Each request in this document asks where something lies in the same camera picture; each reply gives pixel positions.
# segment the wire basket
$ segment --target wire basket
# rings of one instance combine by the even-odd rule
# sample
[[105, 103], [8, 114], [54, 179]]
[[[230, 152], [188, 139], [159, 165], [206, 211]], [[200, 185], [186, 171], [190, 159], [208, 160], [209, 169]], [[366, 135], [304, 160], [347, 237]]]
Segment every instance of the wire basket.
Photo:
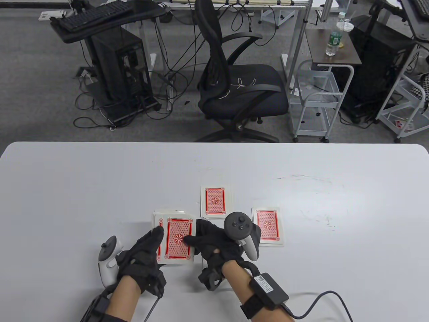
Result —
[[323, 70], [299, 70], [296, 77], [298, 79], [298, 90], [300, 92], [299, 97], [301, 98], [303, 106], [337, 107], [341, 95], [328, 94], [339, 93], [338, 85], [332, 72]]

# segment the chair base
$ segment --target chair base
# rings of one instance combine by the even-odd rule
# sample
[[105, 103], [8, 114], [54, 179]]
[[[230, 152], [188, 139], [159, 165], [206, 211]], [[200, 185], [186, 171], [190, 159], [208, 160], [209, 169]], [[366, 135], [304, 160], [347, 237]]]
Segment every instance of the chair base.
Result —
[[249, 140], [257, 140], [267, 143], [279, 143], [280, 140], [272, 135], [251, 130], [248, 128], [244, 128], [242, 131], [231, 131], [227, 129], [223, 129], [214, 133], [211, 133], [209, 135], [206, 135], [205, 137], [202, 137], [201, 139], [198, 139], [195, 142], [217, 142], [221, 140], [231, 140], [233, 142], [243, 142], [244, 139]]

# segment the floor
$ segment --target floor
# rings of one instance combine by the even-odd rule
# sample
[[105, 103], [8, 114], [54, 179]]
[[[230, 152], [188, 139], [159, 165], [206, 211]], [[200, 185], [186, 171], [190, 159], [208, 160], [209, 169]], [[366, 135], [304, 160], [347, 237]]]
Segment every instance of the floor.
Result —
[[[348, 16], [368, 12], [370, 3], [359, 0], [357, 5], [350, 5]], [[139, 115], [126, 128], [110, 131], [108, 128], [79, 129], [73, 126], [73, 120], [88, 116], [96, 122], [106, 121], [97, 111], [81, 111], [74, 107], [79, 94], [78, 81], [73, 78], [79, 66], [85, 60], [79, 43], [64, 44], [50, 28], [49, 23], [38, 21], [39, 9], [3, 9], [0, 12], [0, 154], [15, 141], [177, 141], [190, 142], [220, 129], [213, 121], [206, 120], [197, 106], [199, 94], [196, 82], [203, 64], [197, 65], [194, 81], [189, 90], [174, 106], [170, 117], [164, 120], [152, 120], [146, 115]], [[188, 12], [175, 12], [181, 20], [189, 21]], [[231, 33], [234, 13], [227, 12], [222, 18], [224, 34]], [[274, 31], [269, 23], [257, 24], [259, 13], [252, 19], [252, 31], [268, 40]], [[331, 17], [325, 26], [332, 25]], [[315, 14], [310, 22], [315, 21]], [[238, 64], [260, 63], [274, 66], [281, 74], [280, 54], [287, 52], [294, 25], [294, 19], [287, 21], [277, 31], [274, 39], [266, 46], [251, 46], [238, 59]], [[234, 27], [240, 21], [236, 19]], [[397, 17], [391, 17], [389, 25], [411, 35], [409, 27]], [[145, 22], [151, 52], [160, 52], [151, 22]], [[248, 22], [244, 21], [240, 31], [248, 31]], [[172, 66], [193, 40], [193, 26], [183, 25], [175, 19], [162, 25], [163, 40], [167, 47], [169, 64]], [[232, 52], [237, 43], [224, 46], [225, 52]], [[186, 57], [193, 55], [192, 50]], [[197, 63], [207, 62], [208, 45], [198, 52]], [[301, 47], [299, 61], [309, 58], [306, 41]], [[160, 60], [156, 68], [161, 69]], [[186, 77], [192, 77], [192, 68], [184, 69]], [[90, 104], [89, 97], [83, 97], [81, 106]], [[162, 115], [151, 112], [151, 117]], [[281, 142], [291, 142], [291, 128], [287, 115], [265, 118], [261, 125], [253, 123], [251, 128], [267, 132], [280, 138]], [[382, 124], [372, 125], [368, 129], [346, 126], [336, 122], [330, 137], [332, 143], [392, 143], [393, 132]], [[319, 142], [317, 137], [304, 137], [300, 142]], [[402, 140], [403, 143], [417, 143], [429, 149], [429, 131], [415, 134]]]

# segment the stack of cards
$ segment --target stack of cards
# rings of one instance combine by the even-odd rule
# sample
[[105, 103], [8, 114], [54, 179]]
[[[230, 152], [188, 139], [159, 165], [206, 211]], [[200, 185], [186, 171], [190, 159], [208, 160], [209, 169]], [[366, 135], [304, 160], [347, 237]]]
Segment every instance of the stack of cards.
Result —
[[201, 217], [222, 219], [233, 212], [231, 189], [224, 185], [201, 186]]
[[280, 209], [275, 207], [253, 207], [253, 223], [261, 228], [260, 246], [282, 247], [284, 232], [281, 226]]
[[181, 210], [154, 211], [152, 228], [164, 227], [164, 238], [158, 247], [159, 264], [192, 264], [193, 247], [186, 246], [183, 237], [195, 236], [196, 220]]

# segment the brown tabletop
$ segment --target brown tabletop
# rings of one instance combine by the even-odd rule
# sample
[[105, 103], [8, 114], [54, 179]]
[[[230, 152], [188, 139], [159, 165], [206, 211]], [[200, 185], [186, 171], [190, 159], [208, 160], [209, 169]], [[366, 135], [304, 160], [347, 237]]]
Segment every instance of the brown tabletop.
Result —
[[339, 48], [334, 56], [325, 54], [331, 30], [328, 29], [306, 29], [308, 47], [310, 48], [311, 59], [316, 64], [350, 64], [356, 65], [362, 62], [351, 42], [348, 33], [344, 32], [341, 37], [343, 48]]

